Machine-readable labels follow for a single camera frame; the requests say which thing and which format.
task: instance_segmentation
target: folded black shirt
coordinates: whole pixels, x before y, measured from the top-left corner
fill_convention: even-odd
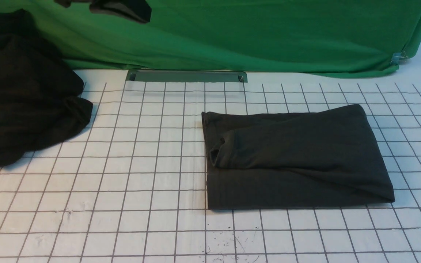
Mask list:
[[[319,113],[202,113],[209,209],[394,202],[360,105]]]

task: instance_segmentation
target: black fabric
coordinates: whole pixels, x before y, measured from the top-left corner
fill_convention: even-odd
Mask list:
[[[92,113],[83,88],[29,13],[0,14],[0,167],[77,135]]]
[[[319,113],[202,113],[209,209],[394,202],[360,105]]]
[[[151,21],[152,8],[145,0],[55,0],[63,7],[71,3],[90,3],[89,10],[94,14],[115,15],[140,24]]]

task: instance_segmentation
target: green backdrop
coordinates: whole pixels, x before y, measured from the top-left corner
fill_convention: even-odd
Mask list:
[[[72,68],[240,70],[374,77],[421,41],[421,0],[148,0],[152,21],[88,4],[0,0],[35,17]]]

